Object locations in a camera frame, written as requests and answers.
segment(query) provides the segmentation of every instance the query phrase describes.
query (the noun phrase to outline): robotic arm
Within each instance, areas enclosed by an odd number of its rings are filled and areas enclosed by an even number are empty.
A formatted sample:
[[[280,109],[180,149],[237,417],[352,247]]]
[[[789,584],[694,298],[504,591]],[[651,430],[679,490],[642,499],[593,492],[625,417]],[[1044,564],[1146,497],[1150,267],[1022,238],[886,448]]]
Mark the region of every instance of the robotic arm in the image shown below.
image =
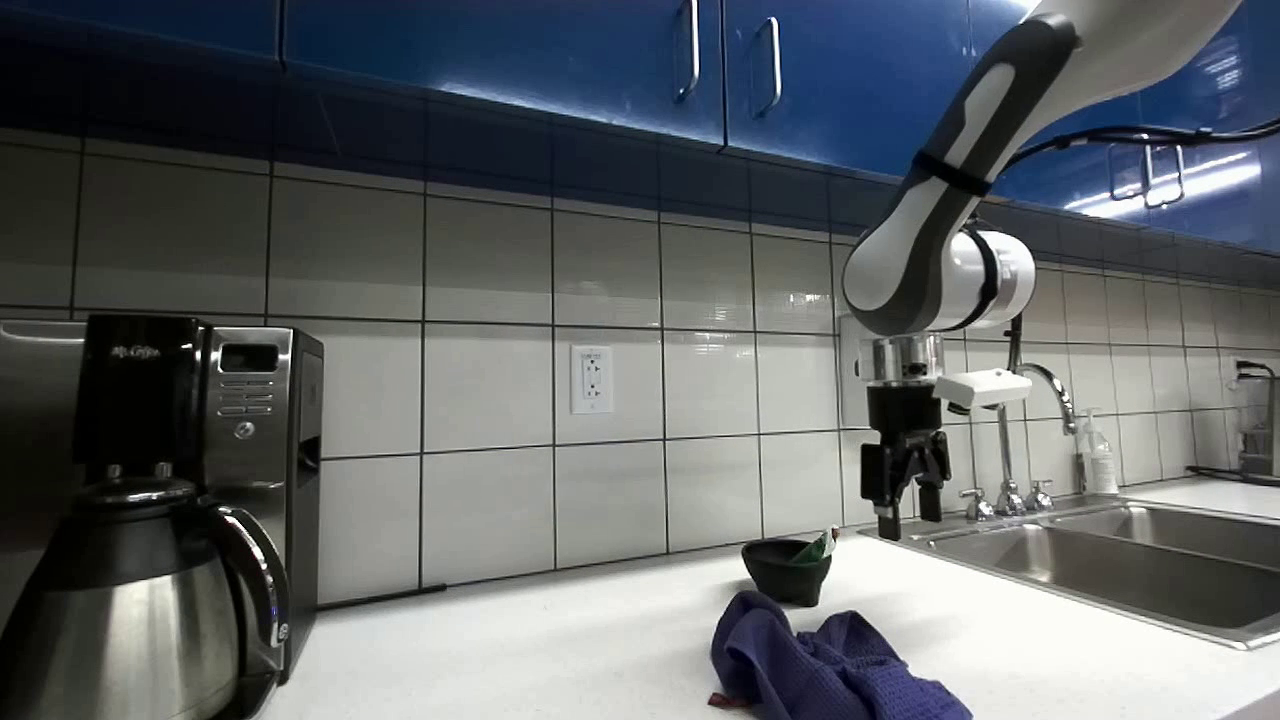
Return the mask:
[[[964,228],[976,201],[1030,135],[1076,109],[1171,77],[1236,9],[1242,0],[1039,0],[974,70],[918,152],[893,212],[848,252],[845,305],[851,317],[897,345],[1018,319],[1034,300],[1038,265],[1022,240]],[[943,476],[919,468],[947,468],[939,414],[919,399],[929,369],[897,378],[918,378],[918,383],[873,389],[882,448],[865,448],[865,497],[882,513],[882,537],[897,537],[897,499],[912,482],[929,492],[924,519],[939,519]]]

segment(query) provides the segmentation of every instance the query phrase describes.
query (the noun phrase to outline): electrical outlet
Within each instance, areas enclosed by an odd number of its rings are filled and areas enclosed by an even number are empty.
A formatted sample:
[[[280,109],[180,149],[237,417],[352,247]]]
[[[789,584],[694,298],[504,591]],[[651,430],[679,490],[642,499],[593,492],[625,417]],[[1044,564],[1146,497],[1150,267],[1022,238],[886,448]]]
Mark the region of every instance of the electrical outlet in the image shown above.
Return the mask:
[[[614,414],[614,350],[604,345],[570,350],[570,405],[572,405],[572,417]]]

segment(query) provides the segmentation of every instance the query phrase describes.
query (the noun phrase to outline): coffee maker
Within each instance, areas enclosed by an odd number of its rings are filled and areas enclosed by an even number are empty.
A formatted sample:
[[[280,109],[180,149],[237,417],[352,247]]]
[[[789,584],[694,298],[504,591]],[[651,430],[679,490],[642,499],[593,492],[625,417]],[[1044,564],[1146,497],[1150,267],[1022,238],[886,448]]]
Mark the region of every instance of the coffee maker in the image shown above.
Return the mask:
[[[90,492],[0,637],[0,715],[245,715],[288,678],[318,606],[320,365],[288,328],[90,319]]]

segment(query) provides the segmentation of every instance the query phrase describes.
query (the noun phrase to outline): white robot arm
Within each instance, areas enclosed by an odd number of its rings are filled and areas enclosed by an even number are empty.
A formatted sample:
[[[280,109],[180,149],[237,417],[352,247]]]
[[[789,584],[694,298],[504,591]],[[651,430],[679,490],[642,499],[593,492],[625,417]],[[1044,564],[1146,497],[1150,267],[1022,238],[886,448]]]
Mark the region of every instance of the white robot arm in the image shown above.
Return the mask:
[[[893,212],[848,252],[851,317],[876,335],[1022,317],[1038,287],[1034,252],[964,228],[976,201],[1030,135],[1171,77],[1236,9],[1242,0],[1039,0],[974,70]]]

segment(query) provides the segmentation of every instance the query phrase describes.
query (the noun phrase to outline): carafe handle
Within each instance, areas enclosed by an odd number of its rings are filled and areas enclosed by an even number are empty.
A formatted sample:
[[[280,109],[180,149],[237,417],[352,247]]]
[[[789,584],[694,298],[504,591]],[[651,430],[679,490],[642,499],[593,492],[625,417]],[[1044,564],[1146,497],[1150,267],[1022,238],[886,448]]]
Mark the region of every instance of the carafe handle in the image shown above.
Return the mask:
[[[214,503],[214,537],[231,571],[245,582],[256,611],[256,646],[261,660],[278,680],[284,680],[288,666],[288,591],[284,591],[284,560],[273,550],[273,537],[245,510]]]

